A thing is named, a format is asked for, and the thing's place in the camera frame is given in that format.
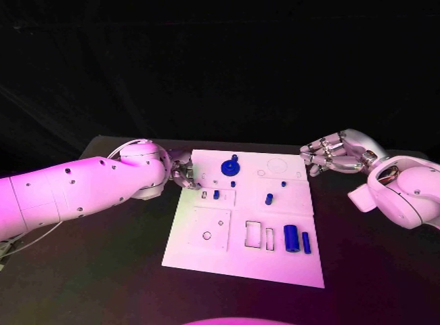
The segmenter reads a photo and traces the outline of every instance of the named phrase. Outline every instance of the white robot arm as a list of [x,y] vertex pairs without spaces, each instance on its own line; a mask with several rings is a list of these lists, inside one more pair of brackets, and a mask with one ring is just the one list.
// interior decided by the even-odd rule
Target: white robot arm
[[404,228],[422,223],[440,229],[440,165],[409,156],[389,157],[375,140],[353,129],[300,148],[310,176],[327,169],[367,174],[367,182],[347,196],[362,212],[378,207]]
[[122,146],[119,160],[93,157],[0,179],[0,241],[161,194],[168,179],[193,190],[190,154],[150,140]]

